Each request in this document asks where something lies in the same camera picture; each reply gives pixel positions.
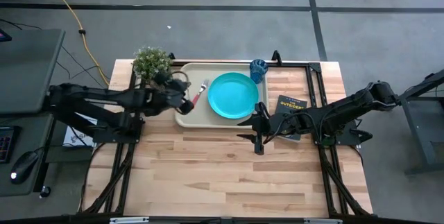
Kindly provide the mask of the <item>black paperback book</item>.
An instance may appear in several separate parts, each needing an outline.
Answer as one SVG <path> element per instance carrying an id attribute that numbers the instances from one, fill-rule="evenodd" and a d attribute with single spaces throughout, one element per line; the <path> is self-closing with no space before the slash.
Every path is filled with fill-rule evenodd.
<path id="1" fill-rule="evenodd" d="M 301 101 L 284 95 L 279 95 L 277 98 L 275 113 L 291 113 L 294 110 L 301 110 L 307 107 L 306 101 Z M 280 136 L 280 139 L 298 143 L 300 141 L 299 134 Z"/>

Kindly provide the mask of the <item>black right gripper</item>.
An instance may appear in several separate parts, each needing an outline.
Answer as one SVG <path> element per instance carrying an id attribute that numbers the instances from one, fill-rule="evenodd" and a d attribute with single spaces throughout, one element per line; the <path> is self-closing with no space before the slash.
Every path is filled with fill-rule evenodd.
<path id="1" fill-rule="evenodd" d="M 259 102 L 255 106 L 257 114 L 251 116 L 238 123 L 238 126 L 252 126 L 257 135 L 253 134 L 238 134 L 238 137 L 247 139 L 255 144 L 255 154 L 264 154 L 264 145 L 269 143 L 278 133 L 278 115 L 269 114 L 265 104 Z"/>

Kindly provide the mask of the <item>white printed paper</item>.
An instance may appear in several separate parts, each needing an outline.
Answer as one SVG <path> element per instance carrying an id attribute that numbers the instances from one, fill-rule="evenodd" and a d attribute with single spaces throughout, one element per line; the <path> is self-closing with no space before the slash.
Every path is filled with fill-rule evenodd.
<path id="1" fill-rule="evenodd" d="M 96 147 L 92 137 L 70 126 L 67 126 L 62 145 L 68 148 L 73 148 L 75 146 Z"/>

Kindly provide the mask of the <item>fork with pink handle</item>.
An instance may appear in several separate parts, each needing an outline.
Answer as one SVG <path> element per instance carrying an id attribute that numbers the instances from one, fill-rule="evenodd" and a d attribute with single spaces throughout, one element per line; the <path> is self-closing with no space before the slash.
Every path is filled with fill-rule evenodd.
<path id="1" fill-rule="evenodd" d="M 209 84 L 209 81 L 210 81 L 209 79 L 205 79 L 205 80 L 202 82 L 202 84 L 200 85 L 200 89 L 199 89 L 198 93 L 195 95 L 195 97 L 194 97 L 193 100 L 192 100 L 193 105 L 196 105 L 196 104 L 197 104 L 197 102 L 198 102 L 198 100 L 199 100 L 201 94 L 207 89 L 208 84 Z"/>

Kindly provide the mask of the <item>silver edge bracket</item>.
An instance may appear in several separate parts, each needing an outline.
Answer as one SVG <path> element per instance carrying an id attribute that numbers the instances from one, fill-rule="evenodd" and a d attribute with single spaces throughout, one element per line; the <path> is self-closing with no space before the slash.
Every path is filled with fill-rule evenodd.
<path id="1" fill-rule="evenodd" d="M 111 218 L 109 224 L 148 224 L 148 216 Z"/>
<path id="2" fill-rule="evenodd" d="M 304 224 L 343 224 L 342 220 L 331 218 L 305 218 Z"/>

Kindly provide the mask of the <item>teal plate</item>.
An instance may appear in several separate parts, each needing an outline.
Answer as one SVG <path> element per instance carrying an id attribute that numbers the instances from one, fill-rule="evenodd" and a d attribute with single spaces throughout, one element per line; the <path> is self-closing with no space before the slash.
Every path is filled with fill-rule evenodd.
<path id="1" fill-rule="evenodd" d="M 221 117 L 241 119 L 259 102 L 257 85 L 246 75 L 229 72 L 215 78 L 207 92 L 210 107 Z"/>

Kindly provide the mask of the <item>beige plastic tray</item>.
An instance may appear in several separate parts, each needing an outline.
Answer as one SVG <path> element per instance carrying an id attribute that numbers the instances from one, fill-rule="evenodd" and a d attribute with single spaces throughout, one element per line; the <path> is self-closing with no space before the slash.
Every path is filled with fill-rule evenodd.
<path id="1" fill-rule="evenodd" d="M 227 119 L 219 116 L 211 107 L 207 99 L 207 92 L 211 82 L 218 76 L 237 72 L 250 78 L 249 64 L 242 63 L 199 63 L 193 62 L 181 68 L 189 76 L 191 85 L 189 87 L 190 98 L 194 98 L 200 89 L 200 85 L 205 79 L 209 79 L 207 89 L 201 94 L 194 109 L 186 115 L 175 113 L 176 122 L 185 128 L 239 128 L 238 123 L 248 119 L 253 112 L 241 119 Z M 263 81 L 256 84 L 259 90 L 259 102 L 268 105 L 268 81 L 264 77 Z"/>

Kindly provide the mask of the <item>small potted plant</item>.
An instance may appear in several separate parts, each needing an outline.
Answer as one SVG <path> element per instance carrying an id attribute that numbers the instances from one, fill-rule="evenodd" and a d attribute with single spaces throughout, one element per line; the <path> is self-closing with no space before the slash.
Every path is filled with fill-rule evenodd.
<path id="1" fill-rule="evenodd" d="M 140 87 L 165 89 L 162 83 L 155 82 L 157 75 L 169 77 L 172 59 L 161 48 L 144 46 L 135 52 L 133 71 L 139 79 Z"/>

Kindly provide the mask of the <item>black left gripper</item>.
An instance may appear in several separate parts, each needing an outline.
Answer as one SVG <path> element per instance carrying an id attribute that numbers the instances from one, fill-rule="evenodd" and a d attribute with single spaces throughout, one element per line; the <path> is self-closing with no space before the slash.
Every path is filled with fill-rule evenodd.
<path id="1" fill-rule="evenodd" d="M 160 72 L 153 79 L 149 100 L 146 103 L 145 115 L 157 116 L 165 110 L 174 109 L 181 115 L 189 114 L 194 103 L 185 96 L 191 85 L 185 72 Z"/>

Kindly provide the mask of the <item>black computer mouse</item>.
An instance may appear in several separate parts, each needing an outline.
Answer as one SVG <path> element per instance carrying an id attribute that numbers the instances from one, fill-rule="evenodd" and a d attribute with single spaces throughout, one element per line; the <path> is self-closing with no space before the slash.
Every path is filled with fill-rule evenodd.
<path id="1" fill-rule="evenodd" d="M 31 174 L 39 155 L 36 151 L 27 151 L 13 164 L 10 172 L 10 181 L 13 184 L 25 182 Z"/>

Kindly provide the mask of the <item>blue patterned cup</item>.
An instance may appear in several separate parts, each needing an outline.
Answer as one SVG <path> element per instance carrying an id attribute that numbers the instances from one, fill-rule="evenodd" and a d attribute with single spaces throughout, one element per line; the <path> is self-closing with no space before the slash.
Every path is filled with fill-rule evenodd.
<path id="1" fill-rule="evenodd" d="M 253 60 L 250 65 L 250 78 L 251 80 L 259 84 L 263 81 L 265 74 L 268 71 L 268 64 L 264 60 Z"/>

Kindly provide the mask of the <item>grey desk top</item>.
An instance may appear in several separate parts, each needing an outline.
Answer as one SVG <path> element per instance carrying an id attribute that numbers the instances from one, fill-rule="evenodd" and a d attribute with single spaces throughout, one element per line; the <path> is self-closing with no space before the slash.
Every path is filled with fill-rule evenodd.
<path id="1" fill-rule="evenodd" d="M 65 32 L 10 30 L 0 42 L 0 114 L 32 114 L 42 109 Z"/>

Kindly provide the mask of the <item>dark metal cart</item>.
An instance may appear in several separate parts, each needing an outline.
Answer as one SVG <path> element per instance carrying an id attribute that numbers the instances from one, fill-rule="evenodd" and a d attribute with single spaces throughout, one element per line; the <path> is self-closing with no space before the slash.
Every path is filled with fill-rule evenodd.
<path id="1" fill-rule="evenodd" d="M 444 148 L 444 96 L 426 95 L 436 93 L 441 85 L 444 86 L 444 69 L 431 73 L 400 95 L 400 105 L 421 157 L 419 166 L 404 172 L 407 176 L 444 171 L 444 156 L 438 156 L 438 149 Z"/>

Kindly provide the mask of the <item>dark keyboard shelf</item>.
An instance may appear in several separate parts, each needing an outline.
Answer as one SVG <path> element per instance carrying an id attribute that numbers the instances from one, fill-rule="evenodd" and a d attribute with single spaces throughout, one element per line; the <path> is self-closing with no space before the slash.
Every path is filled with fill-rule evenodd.
<path id="1" fill-rule="evenodd" d="M 0 197 L 24 196 L 38 192 L 43 184 L 48 169 L 44 161 L 46 145 L 51 137 L 53 117 L 39 115 L 24 118 L 0 118 L 0 127 L 15 126 L 15 142 L 9 163 L 0 164 Z M 28 179 L 21 184 L 10 181 L 10 172 L 17 159 L 27 151 L 36 151 L 39 158 Z"/>

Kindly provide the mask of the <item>black keyboard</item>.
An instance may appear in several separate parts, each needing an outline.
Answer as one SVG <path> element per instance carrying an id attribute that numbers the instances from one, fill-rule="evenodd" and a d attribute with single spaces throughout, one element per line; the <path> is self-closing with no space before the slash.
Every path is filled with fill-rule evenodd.
<path id="1" fill-rule="evenodd" d="M 9 163 L 15 142 L 15 126 L 0 127 L 0 164 Z"/>

